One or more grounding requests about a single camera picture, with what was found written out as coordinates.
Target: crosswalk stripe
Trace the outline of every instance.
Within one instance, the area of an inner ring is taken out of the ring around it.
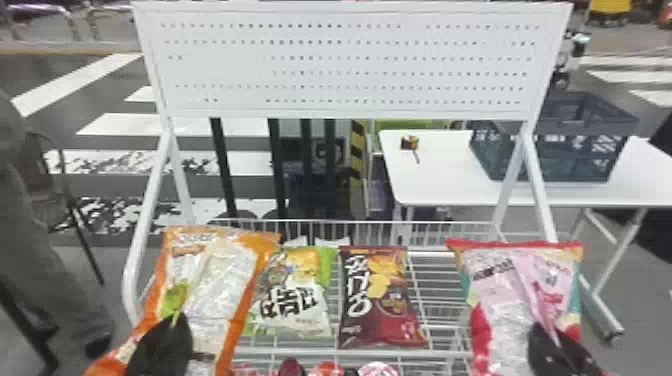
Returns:
[[[154,102],[154,88],[151,86],[143,86],[129,95],[126,102]]]
[[[630,93],[658,107],[672,107],[672,90],[630,90]]]
[[[268,137],[266,119],[222,119],[224,135],[229,137]],[[205,118],[174,118],[178,136],[210,137],[210,122]],[[158,136],[161,123],[157,114],[105,113],[77,132],[78,136]]]
[[[672,66],[672,58],[661,56],[583,56],[579,62],[593,66]]]
[[[239,198],[235,201],[239,211],[252,212],[257,218],[264,217],[276,208],[274,199]],[[98,234],[119,234],[131,230],[139,219],[142,206],[141,200],[135,198],[82,197],[80,202],[82,210],[97,227]],[[196,223],[208,223],[227,210],[226,200],[221,198],[195,198],[192,199],[192,205]],[[159,234],[163,226],[184,225],[178,202],[159,202],[156,212],[153,234]]]
[[[12,103],[24,117],[29,116],[84,86],[97,81],[140,57],[114,54],[18,95]]]
[[[67,174],[149,174],[155,151],[153,150],[92,150],[66,149],[65,171]],[[218,175],[219,167],[214,151],[182,151],[182,165],[187,172],[198,175]],[[230,151],[231,176],[273,176],[270,167],[271,154],[266,151]],[[61,172],[58,153],[45,153],[49,170]]]
[[[655,71],[588,71],[603,81],[609,83],[635,83],[635,84],[669,84],[672,83],[672,72]]]

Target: black pole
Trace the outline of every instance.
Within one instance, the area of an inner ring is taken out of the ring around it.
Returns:
[[[303,197],[306,203],[306,217],[312,218],[315,207],[313,187],[313,135],[310,119],[301,119],[301,159],[303,161]]]
[[[278,218],[287,218],[287,209],[285,208],[285,173],[282,169],[282,145],[280,144],[278,119],[268,119],[268,135],[271,140],[275,205],[278,207]]]
[[[327,160],[325,171],[325,185],[329,192],[329,197],[336,197],[336,121],[334,119],[324,120],[324,140],[327,148]],[[335,201],[327,200],[327,218],[334,215]]]
[[[222,130],[222,119],[210,118],[210,128],[212,130],[212,140],[215,144],[215,153],[217,154],[217,164],[219,165],[219,179],[222,182],[224,198],[226,199],[227,215],[229,218],[238,218],[236,196],[233,193],[233,181],[229,169],[229,157],[226,154],[226,139]]]

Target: pegboard panel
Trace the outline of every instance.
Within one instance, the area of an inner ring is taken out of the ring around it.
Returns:
[[[169,115],[529,119],[571,5],[136,2]]]

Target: blue plastic crate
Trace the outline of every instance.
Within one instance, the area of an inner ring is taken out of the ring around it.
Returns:
[[[546,98],[535,131],[545,181],[606,182],[637,118],[586,92]],[[493,180],[503,180],[520,123],[472,121],[470,146]],[[519,180],[527,180],[523,168]]]

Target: gray pants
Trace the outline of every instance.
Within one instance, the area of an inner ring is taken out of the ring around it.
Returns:
[[[89,337],[107,318],[52,249],[12,166],[0,166],[0,278],[19,303],[46,311],[73,336]]]

